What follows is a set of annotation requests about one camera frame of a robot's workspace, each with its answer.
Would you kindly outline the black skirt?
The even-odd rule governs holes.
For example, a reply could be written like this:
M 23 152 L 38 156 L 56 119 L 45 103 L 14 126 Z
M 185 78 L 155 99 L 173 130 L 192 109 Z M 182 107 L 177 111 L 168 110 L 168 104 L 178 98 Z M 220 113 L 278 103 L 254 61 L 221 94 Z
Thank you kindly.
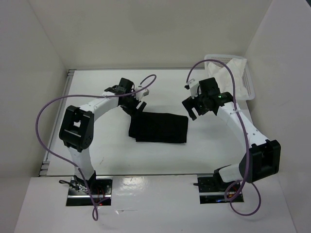
M 188 122 L 187 116 L 139 112 L 131 117 L 128 135 L 137 142 L 184 144 Z

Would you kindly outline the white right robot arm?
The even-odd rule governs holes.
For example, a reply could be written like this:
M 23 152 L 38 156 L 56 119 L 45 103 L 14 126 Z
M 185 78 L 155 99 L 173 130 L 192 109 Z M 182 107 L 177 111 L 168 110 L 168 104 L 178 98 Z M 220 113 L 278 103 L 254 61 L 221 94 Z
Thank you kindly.
M 238 164 L 214 170 L 213 186 L 225 190 L 235 181 L 253 183 L 279 172 L 281 145 L 263 135 L 241 111 L 229 92 L 220 92 L 215 78 L 202 81 L 191 79 L 185 85 L 190 97 L 182 101 L 190 118 L 196 120 L 213 112 L 234 133 L 245 153 Z

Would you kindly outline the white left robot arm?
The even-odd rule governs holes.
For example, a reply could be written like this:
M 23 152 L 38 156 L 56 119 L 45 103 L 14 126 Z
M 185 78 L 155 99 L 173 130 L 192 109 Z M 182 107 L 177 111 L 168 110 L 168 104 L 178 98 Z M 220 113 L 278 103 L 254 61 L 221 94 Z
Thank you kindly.
M 59 138 L 70 152 L 75 163 L 75 182 L 84 193 L 93 193 L 98 185 L 89 150 L 94 137 L 95 121 L 119 106 L 130 116 L 142 111 L 146 103 L 141 100 L 148 94 L 147 88 L 144 89 L 141 85 L 134 88 L 132 81 L 121 78 L 119 84 L 105 89 L 101 98 L 66 108 Z

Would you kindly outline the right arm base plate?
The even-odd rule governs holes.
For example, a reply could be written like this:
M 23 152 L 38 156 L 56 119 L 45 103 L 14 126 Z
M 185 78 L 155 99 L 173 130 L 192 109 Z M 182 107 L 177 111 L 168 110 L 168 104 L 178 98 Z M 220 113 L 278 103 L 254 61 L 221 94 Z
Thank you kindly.
M 200 204 L 228 203 L 224 198 L 225 190 L 231 183 L 220 181 L 216 175 L 197 175 L 193 186 L 198 188 Z

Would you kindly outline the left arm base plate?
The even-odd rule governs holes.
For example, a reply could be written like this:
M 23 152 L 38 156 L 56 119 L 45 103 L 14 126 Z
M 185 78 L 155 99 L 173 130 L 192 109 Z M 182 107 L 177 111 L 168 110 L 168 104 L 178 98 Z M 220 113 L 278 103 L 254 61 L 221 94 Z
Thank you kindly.
M 70 181 L 59 180 L 60 184 L 68 185 L 66 206 L 92 206 L 87 189 L 71 178 Z M 96 184 L 90 188 L 92 197 L 99 206 L 111 205 L 113 180 L 111 177 L 97 177 Z

